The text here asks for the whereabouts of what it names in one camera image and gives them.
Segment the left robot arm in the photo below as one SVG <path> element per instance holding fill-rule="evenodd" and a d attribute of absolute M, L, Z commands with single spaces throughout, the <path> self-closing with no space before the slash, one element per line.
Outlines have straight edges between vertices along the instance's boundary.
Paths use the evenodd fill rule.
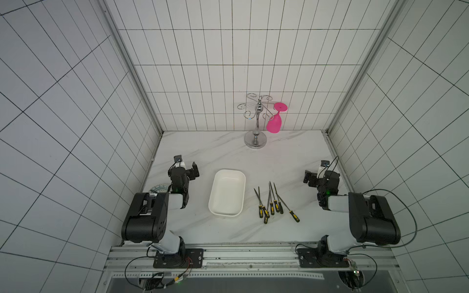
<path fill-rule="evenodd" d="M 189 182 L 200 176 L 197 164 L 187 169 L 182 156 L 175 157 L 168 170 L 171 183 L 163 192 L 140 192 L 134 195 L 124 219 L 121 237 L 135 244 L 149 242 L 156 249 L 155 267 L 192 266 L 192 250 L 182 237 L 169 231 L 167 218 L 170 210 L 184 209 L 189 202 Z"/>

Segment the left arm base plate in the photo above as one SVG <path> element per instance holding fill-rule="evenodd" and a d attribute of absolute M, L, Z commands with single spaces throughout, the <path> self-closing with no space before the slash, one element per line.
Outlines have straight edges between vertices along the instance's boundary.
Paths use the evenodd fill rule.
<path fill-rule="evenodd" d="M 157 253 L 154 257 L 155 269 L 198 269 L 202 267 L 204 249 L 184 249 L 173 255 Z"/>

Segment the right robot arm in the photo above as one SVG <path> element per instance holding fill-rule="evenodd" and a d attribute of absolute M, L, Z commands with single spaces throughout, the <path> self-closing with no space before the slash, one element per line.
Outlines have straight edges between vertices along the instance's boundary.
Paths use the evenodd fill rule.
<path fill-rule="evenodd" d="M 334 171 L 305 171 L 304 183 L 316 188 L 319 206 L 325 211 L 345 213 L 349 227 L 325 235 L 312 249 L 321 267 L 346 267 L 349 250 L 366 245 L 394 245 L 401 240 L 401 231 L 385 197 L 350 192 L 338 194 L 340 175 Z"/>

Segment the file tool yellow black handle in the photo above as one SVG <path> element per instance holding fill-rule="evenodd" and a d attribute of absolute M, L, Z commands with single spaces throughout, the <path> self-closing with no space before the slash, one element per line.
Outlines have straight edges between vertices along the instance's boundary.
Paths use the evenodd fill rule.
<path fill-rule="evenodd" d="M 260 197 L 260 194 L 259 194 L 258 189 L 255 189 L 255 188 L 254 188 L 254 192 L 255 192 L 255 195 L 256 195 L 256 197 L 257 197 L 257 199 L 258 199 L 258 201 L 259 201 L 259 214 L 260 214 L 259 216 L 260 216 L 260 218 L 262 219 L 262 218 L 264 217 L 264 211 L 263 211 L 263 210 L 264 210 L 264 206 L 263 206 L 263 204 L 262 204 L 261 197 Z"/>

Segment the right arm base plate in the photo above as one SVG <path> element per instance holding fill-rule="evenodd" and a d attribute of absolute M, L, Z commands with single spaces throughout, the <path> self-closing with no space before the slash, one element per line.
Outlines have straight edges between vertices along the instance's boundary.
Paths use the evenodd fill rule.
<path fill-rule="evenodd" d="M 296 249 L 301 268 L 321 269 L 348 268 L 349 263 L 344 259 L 345 256 L 331 253 L 329 251 L 320 252 L 318 249 L 303 248 Z"/>

